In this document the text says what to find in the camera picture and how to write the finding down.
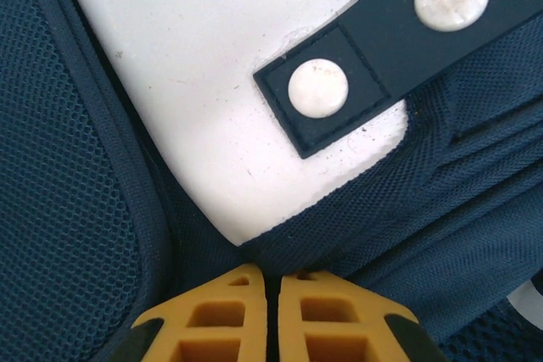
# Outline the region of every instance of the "white panel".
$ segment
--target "white panel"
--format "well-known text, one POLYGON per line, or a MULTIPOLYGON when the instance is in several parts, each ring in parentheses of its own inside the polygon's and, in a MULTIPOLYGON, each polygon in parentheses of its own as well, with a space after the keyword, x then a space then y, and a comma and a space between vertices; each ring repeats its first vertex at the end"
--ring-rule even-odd
POLYGON ((524 319, 543 330, 543 296, 537 291, 532 281, 526 281, 509 294, 507 299, 524 319))
POLYGON ((253 73, 356 0, 79 0, 175 177, 241 244, 391 151, 403 103, 302 160, 253 73))

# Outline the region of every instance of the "scuffed white surface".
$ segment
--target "scuffed white surface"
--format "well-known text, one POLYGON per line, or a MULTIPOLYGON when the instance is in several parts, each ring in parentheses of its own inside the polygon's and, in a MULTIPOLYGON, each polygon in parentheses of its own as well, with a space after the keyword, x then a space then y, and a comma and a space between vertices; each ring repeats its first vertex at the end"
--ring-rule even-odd
POLYGON ((241 244, 359 175, 403 137, 398 103, 302 160, 253 73, 355 0, 79 0, 166 163, 241 244))

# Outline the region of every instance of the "yellow plastic part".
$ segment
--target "yellow plastic part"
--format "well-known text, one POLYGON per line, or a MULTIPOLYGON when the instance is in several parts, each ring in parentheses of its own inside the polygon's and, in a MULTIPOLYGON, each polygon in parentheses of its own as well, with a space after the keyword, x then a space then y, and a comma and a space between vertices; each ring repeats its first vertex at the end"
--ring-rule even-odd
POLYGON ((281 362, 409 362, 384 320, 407 308, 325 271, 285 276, 278 310, 281 362))
POLYGON ((264 279, 243 265, 143 313, 164 325, 143 362, 266 362, 264 279))

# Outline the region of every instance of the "white leather patch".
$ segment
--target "white leather patch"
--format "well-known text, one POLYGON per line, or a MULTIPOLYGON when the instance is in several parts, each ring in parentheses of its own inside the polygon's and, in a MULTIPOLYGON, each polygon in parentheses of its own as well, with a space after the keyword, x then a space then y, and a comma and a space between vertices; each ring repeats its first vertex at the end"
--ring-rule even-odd
POLYGON ((396 104, 300 159, 253 81, 356 0, 79 0, 175 177, 241 244, 356 177, 404 136, 396 104))
POLYGON ((509 294, 507 299, 524 319, 543 330, 543 296, 531 280, 509 294))

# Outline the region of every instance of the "navy blue backpack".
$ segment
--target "navy blue backpack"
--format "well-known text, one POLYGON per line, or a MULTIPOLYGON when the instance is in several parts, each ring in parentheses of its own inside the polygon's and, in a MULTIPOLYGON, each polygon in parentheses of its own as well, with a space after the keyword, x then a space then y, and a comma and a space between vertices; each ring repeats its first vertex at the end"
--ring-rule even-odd
POLYGON ((530 279, 543 294, 543 16, 407 104, 394 152, 237 248, 166 167, 76 0, 0 0, 0 360, 107 360, 144 310, 253 262, 392 298, 451 360, 543 361, 541 327, 506 299, 530 279))

